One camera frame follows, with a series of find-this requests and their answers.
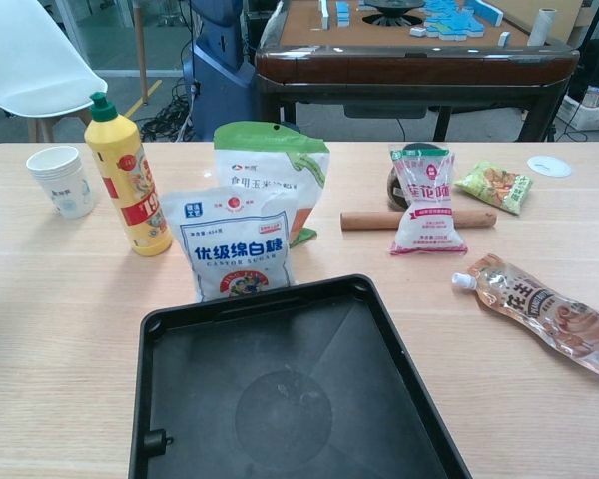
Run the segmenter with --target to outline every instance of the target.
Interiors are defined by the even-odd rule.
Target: chair leg
[[[42,140],[45,143],[53,143],[53,126],[55,125],[57,118],[40,118],[40,127],[42,129]]]
[[[93,120],[93,117],[91,116],[91,110],[88,108],[76,112],[76,117],[82,120],[82,123],[84,123],[85,127],[88,127],[91,123],[91,120]]]
[[[38,119],[27,118],[27,130],[29,131],[29,143],[38,143],[40,132],[38,130]]]

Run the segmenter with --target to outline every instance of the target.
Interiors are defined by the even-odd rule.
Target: yellow squeeze bottle
[[[93,121],[84,134],[133,250],[141,256],[165,251],[173,237],[160,208],[138,127],[118,115],[104,93],[91,96]]]

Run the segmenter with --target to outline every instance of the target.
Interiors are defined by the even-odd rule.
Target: white cup
[[[64,218],[83,217],[93,209],[93,195],[77,149],[41,150],[29,157],[27,169]]]

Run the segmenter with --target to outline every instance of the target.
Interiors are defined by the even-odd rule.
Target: green bottle cap
[[[107,100],[107,95],[103,92],[96,92],[91,95],[93,105],[91,105],[91,116],[94,122],[108,122],[118,116],[116,106]]]

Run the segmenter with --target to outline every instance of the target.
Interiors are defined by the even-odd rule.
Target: wooden rolling pin
[[[342,212],[341,230],[397,230],[403,212]],[[456,228],[489,228],[497,223],[494,210],[455,210]]]

